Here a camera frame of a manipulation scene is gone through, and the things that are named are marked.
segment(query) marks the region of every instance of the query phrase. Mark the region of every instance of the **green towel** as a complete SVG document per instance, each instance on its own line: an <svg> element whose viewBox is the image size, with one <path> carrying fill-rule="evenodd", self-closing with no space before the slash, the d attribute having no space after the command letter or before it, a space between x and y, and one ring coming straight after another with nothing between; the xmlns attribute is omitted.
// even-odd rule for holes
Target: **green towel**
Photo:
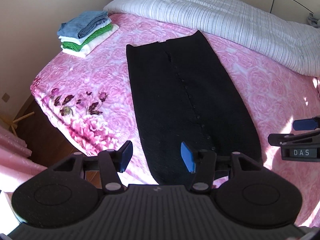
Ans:
<svg viewBox="0 0 320 240"><path fill-rule="evenodd" d="M71 49L73 51L79 52L84 45L88 44L90 41L92 41L96 37L100 36L101 34L106 33L108 31L111 31L111 30L112 30L112 25L110 23L110 24L96 30L94 33L92 33L88 38L85 39L85 41L81 45L78 45L74 42L65 41L62 43L62 47L64 49Z"/></svg>

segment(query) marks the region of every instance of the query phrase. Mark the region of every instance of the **pink rose pattern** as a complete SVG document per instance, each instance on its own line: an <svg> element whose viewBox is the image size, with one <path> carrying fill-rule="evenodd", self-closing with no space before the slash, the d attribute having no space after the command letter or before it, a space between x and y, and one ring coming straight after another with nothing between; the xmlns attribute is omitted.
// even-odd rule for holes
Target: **pink rose pattern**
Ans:
<svg viewBox="0 0 320 240"><path fill-rule="evenodd" d="M53 125L71 136L86 155L134 144L123 183L156 183L140 144L125 48L191 35L195 30L130 15L111 15L120 29L85 59L58 54L35 78L31 91ZM282 161L270 133L292 132L291 121L319 115L313 78L302 76L255 51L204 33L228 71L257 128L264 165L292 182L303 195L296 225L320 225L320 166ZM215 187L226 178L215 181Z"/></svg>

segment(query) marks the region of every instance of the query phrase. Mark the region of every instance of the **white striped quilt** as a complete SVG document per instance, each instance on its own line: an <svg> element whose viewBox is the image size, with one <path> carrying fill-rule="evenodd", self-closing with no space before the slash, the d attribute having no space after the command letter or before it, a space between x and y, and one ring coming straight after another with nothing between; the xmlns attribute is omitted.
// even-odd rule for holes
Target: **white striped quilt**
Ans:
<svg viewBox="0 0 320 240"><path fill-rule="evenodd" d="M320 76L319 29L284 21L239 0L113 0L104 10L211 33L300 74Z"/></svg>

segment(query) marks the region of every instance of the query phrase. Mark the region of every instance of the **wooden floor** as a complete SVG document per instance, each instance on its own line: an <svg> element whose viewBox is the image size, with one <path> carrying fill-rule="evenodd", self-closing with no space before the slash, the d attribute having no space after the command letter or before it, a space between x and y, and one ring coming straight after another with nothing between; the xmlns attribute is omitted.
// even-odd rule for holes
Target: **wooden floor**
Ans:
<svg viewBox="0 0 320 240"><path fill-rule="evenodd" d="M49 167L78 149L63 136L63 134L49 122L36 101L33 101L25 114L35 112L34 115L18 123L17 135L25 140L28 149L32 151L29 158L35 163ZM87 180L101 188L99 172L87 172Z"/></svg>

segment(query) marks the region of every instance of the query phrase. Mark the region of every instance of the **black knit skirt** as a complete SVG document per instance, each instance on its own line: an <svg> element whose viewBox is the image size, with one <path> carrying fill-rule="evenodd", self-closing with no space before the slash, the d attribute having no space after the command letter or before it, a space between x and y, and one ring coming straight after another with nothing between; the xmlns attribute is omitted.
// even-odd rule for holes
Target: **black knit skirt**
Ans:
<svg viewBox="0 0 320 240"><path fill-rule="evenodd" d="M139 47L127 45L134 111L150 172L159 184L190 185L182 141L218 155L242 152L261 162L252 119L200 31ZM215 179L226 176L216 172Z"/></svg>

